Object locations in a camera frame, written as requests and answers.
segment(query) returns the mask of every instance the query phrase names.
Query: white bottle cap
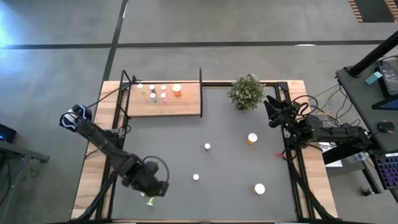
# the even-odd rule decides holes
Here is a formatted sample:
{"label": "white bottle cap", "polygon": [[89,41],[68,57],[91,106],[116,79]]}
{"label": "white bottle cap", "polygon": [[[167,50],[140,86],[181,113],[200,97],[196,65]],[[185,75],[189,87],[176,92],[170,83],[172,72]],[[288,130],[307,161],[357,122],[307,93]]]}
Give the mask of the white bottle cap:
{"label": "white bottle cap", "polygon": [[173,91],[181,91],[181,85],[180,84],[174,84],[173,85]]}
{"label": "white bottle cap", "polygon": [[262,184],[256,184],[256,186],[254,186],[254,191],[257,194],[263,194],[266,191],[266,188]]}
{"label": "white bottle cap", "polygon": [[250,133],[248,136],[249,141],[256,142],[257,141],[257,134]]}

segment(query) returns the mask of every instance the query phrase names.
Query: concrete floor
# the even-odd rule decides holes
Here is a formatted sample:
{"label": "concrete floor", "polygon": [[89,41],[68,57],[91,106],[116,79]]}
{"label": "concrete floor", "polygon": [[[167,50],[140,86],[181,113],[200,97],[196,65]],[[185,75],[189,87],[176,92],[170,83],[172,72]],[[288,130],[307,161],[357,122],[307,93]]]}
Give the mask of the concrete floor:
{"label": "concrete floor", "polygon": [[[122,0],[0,2],[2,44],[110,44]],[[378,40],[398,24],[360,24],[348,0],[130,0],[119,43],[191,41]],[[121,70],[143,80],[206,80],[254,73],[261,79],[305,80],[308,94],[333,86],[337,69],[375,45],[117,49],[110,80]],[[50,154],[36,179],[18,195],[9,223],[49,223],[70,217],[87,142],[58,126],[75,103],[98,98],[109,49],[0,50],[0,123],[16,129],[17,143]],[[327,95],[318,98],[323,104]],[[328,109],[335,113],[343,97]],[[354,121],[351,110],[343,121]],[[358,195],[362,173],[330,179],[344,220],[395,223],[389,192]]]}

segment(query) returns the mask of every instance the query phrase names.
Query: blue object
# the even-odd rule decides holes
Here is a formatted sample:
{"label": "blue object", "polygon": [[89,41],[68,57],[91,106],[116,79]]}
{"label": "blue object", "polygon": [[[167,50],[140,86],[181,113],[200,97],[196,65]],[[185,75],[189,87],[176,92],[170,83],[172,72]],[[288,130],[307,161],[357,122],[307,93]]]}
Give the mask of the blue object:
{"label": "blue object", "polygon": [[373,75],[371,75],[369,78],[367,78],[365,80],[365,82],[368,85],[370,85],[370,84],[374,83],[376,80],[378,80],[380,77],[382,77],[381,73],[380,72],[375,72],[375,73],[373,73]]}

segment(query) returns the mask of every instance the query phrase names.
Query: wooden board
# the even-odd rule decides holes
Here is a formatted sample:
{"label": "wooden board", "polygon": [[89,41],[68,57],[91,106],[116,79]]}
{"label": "wooden board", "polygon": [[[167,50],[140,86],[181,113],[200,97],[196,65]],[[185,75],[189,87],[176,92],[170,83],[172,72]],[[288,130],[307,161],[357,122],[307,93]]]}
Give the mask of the wooden board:
{"label": "wooden board", "polygon": [[[294,100],[296,97],[306,95],[305,85],[302,80],[261,80],[262,82],[287,82],[289,85],[290,99]],[[183,81],[168,81],[169,83],[184,83]],[[204,81],[204,82],[231,82],[231,81]],[[101,90],[101,96],[106,95],[111,90],[119,87],[119,82],[104,82]],[[96,112],[95,123],[102,128],[110,128],[113,122],[114,109],[116,107],[117,93],[112,94],[106,100],[102,101],[98,105]],[[299,103],[308,102],[308,98],[301,98],[297,100]],[[95,150],[89,145],[87,153]],[[328,176],[326,173],[325,164],[323,162],[322,154],[318,149],[308,147],[303,150],[303,158],[305,163],[305,170],[307,172],[307,178],[309,186],[319,200],[319,202],[325,207],[325,209],[334,217],[337,217],[337,211],[333,196],[331,193]],[[102,153],[97,152],[92,154],[83,165],[81,173],[80,183],[73,206],[72,218],[78,217],[84,212],[86,207],[94,199],[98,193],[101,185],[102,174],[104,170],[105,157]],[[308,211],[306,206],[306,200],[303,193],[300,193],[300,201],[302,203],[302,209],[304,217],[308,217]]]}
{"label": "wooden board", "polygon": [[[157,103],[149,97],[149,85],[144,84],[145,93],[133,86],[130,94],[129,116],[176,116],[176,115],[200,115],[200,84],[180,83],[182,95],[176,97],[172,90],[174,83],[155,84]],[[167,102],[160,98],[162,90],[160,86],[167,87]]]}

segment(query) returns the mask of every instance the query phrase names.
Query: potted plant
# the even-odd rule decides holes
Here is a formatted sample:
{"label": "potted plant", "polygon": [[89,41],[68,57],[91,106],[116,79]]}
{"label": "potted plant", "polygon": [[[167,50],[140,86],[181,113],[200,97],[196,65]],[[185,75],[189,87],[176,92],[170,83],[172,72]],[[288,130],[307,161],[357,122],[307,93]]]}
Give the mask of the potted plant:
{"label": "potted plant", "polygon": [[264,88],[255,75],[241,75],[228,92],[231,103],[239,110],[257,108],[264,98]]}

